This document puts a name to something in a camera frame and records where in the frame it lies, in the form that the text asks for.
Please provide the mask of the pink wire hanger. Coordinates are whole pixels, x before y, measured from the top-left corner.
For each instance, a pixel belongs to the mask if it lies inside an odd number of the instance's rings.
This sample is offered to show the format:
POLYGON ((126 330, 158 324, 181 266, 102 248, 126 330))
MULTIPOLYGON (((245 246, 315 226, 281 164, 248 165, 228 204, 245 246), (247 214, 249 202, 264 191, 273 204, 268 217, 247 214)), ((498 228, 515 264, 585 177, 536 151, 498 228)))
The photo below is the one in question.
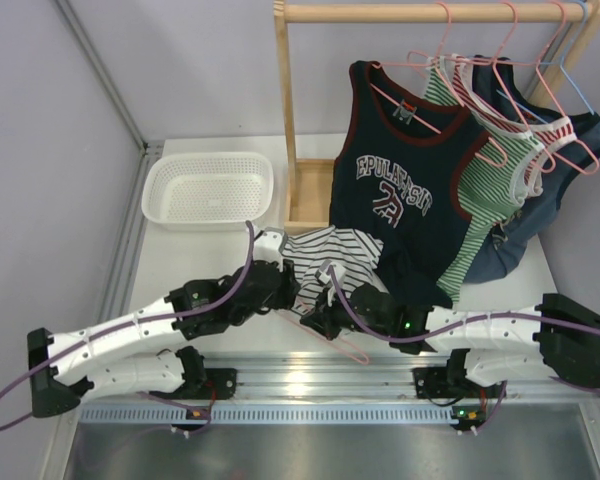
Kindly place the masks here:
POLYGON ((349 358, 350 360, 360 365, 366 366, 370 364, 370 357, 358 346, 346 340, 329 340, 314 330, 302 325, 298 320, 292 317, 291 312, 286 310, 276 310, 276 313, 285 319, 285 321, 299 330, 302 330, 305 334, 313 337, 317 341, 325 344, 330 349, 336 351, 340 355, 349 358))

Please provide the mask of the black white striped tank top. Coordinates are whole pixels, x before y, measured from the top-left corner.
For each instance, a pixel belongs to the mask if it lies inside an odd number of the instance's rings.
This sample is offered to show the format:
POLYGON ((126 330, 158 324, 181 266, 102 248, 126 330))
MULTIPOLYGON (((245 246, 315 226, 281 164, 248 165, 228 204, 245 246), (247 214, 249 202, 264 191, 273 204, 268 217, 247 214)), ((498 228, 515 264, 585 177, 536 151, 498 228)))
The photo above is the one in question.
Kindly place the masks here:
POLYGON ((340 286, 346 294, 365 283, 372 284, 383 247, 381 240, 368 233, 334 226, 289 236, 283 256, 293 262, 295 278, 300 284, 292 311, 302 316, 315 305, 323 291, 318 270, 325 261, 344 268, 340 286))

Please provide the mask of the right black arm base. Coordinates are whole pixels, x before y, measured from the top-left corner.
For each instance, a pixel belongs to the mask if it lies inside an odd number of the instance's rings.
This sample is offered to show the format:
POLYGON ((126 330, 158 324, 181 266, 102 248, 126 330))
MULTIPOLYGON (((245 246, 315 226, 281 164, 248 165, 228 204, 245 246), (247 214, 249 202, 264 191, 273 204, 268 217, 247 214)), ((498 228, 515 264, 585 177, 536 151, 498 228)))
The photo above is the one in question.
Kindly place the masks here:
POLYGON ((499 383, 481 386, 468 378, 465 361, 469 349, 453 350, 444 366, 419 367, 412 371, 416 396, 438 406, 450 406, 464 399, 497 399, 502 391, 499 383))

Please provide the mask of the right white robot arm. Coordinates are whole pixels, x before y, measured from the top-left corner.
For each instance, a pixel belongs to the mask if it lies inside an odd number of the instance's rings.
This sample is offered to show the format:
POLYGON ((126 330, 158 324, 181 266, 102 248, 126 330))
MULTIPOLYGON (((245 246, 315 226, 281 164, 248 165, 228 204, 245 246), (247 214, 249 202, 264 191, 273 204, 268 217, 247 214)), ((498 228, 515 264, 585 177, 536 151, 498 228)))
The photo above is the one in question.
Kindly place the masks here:
POLYGON ((350 330, 404 354, 447 355, 446 382, 458 396, 503 381, 600 389, 600 315, 558 293, 523 309, 481 313, 408 306, 364 284, 346 297, 326 287, 299 308, 301 324, 328 340, 350 330))

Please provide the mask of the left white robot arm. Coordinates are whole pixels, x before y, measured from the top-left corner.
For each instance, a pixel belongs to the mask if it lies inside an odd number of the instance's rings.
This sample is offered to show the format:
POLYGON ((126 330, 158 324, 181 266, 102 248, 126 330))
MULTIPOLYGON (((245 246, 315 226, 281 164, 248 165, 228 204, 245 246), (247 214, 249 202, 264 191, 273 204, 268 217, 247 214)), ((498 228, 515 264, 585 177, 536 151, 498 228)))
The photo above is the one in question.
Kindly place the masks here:
POLYGON ((191 280, 150 305, 70 333, 27 335, 32 414, 59 416, 127 392, 194 397, 205 388, 190 341, 219 335, 254 315, 288 310, 300 290, 294 264, 254 260, 219 280, 191 280))

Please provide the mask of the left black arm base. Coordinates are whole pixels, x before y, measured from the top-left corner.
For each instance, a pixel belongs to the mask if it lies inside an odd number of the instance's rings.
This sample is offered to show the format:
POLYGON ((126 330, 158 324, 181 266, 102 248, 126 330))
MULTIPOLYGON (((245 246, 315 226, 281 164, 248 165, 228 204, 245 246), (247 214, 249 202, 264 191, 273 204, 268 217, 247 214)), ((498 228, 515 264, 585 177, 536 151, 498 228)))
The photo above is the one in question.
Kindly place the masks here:
POLYGON ((176 352, 184 372, 183 384, 174 392, 182 400, 227 400, 237 387, 235 368, 208 368, 204 357, 194 348, 185 347, 176 352))

